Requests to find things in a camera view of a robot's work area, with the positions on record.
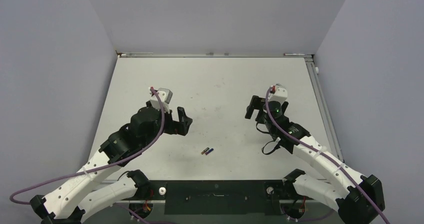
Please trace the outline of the orange black AAA battery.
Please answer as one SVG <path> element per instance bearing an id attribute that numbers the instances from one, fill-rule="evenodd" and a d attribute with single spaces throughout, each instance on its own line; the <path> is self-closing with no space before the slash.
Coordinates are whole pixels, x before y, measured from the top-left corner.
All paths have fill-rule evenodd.
<path id="1" fill-rule="evenodd" d="M 209 150 L 209 147 L 207 147 L 206 149 L 204 149 L 204 150 L 201 152 L 201 155 L 205 154 L 208 150 Z"/>

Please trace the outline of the blue AAA battery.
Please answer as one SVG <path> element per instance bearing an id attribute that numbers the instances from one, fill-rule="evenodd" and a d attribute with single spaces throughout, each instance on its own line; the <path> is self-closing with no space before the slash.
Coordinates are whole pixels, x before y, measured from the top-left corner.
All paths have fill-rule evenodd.
<path id="1" fill-rule="evenodd" d="M 214 151 L 214 149 L 213 149 L 213 148 L 209 149 L 209 150 L 205 153 L 205 155 L 210 154 L 212 151 Z"/>

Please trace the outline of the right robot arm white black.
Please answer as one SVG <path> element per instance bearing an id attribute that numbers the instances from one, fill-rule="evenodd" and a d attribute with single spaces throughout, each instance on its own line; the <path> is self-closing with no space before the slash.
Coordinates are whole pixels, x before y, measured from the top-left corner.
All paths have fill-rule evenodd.
<path id="1" fill-rule="evenodd" d="M 337 212 L 344 223 L 371 223 L 380 216 L 389 223 L 383 211 L 386 207 L 382 182 L 374 175 L 364 174 L 335 158 L 326 147 L 301 125 L 285 116 L 288 106 L 284 98 L 252 96 L 247 106 L 246 119 L 258 111 L 256 124 L 266 126 L 266 134 L 275 143 L 270 155 L 278 149 L 303 160 L 324 179 L 318 180 L 295 169 L 283 179 L 283 193 L 292 199 L 309 197 Z"/>

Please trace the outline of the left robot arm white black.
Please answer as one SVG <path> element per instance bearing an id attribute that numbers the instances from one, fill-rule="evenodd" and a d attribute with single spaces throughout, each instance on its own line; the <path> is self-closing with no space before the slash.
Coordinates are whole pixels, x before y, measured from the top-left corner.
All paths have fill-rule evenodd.
<path id="1" fill-rule="evenodd" d="M 151 184 L 145 174 L 137 169 L 104 188 L 95 188 L 111 174 L 127 165 L 123 159 L 147 147 L 157 136 L 187 135 L 192 119 L 183 107 L 177 108 L 178 120 L 172 113 L 162 114 L 154 107 L 143 107 L 130 122 L 112 133 L 80 171 L 82 175 L 69 178 L 46 195 L 36 195 L 30 200 L 33 211 L 42 223 L 83 223 L 92 214 L 116 201 L 135 197 L 142 199 L 152 194 Z"/>

